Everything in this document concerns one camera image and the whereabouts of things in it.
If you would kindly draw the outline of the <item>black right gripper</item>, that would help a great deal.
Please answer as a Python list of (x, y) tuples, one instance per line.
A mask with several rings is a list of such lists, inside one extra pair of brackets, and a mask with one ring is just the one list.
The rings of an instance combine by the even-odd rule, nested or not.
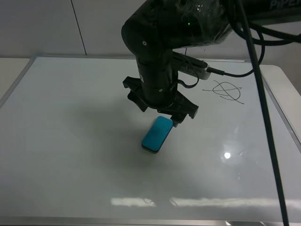
[(123, 81), (124, 88), (130, 89), (129, 100), (143, 112), (152, 108), (171, 115), (175, 128), (187, 115), (195, 117), (198, 106), (177, 90), (178, 72), (173, 69), (171, 60), (144, 61), (137, 58), (136, 62), (140, 77), (127, 76)]

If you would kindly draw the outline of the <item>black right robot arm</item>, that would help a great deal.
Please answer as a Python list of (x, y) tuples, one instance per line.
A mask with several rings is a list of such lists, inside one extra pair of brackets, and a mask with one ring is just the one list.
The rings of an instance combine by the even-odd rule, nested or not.
[(278, 32), (270, 24), (300, 21), (298, 0), (148, 0), (124, 23), (122, 39), (134, 54), (139, 77), (123, 81), (128, 99), (141, 111), (168, 114), (174, 126), (198, 107), (182, 95), (180, 72), (206, 80), (224, 75), (204, 61), (176, 53), (177, 48), (222, 43), (231, 32), (249, 43), (282, 46), (299, 43), (299, 35)]

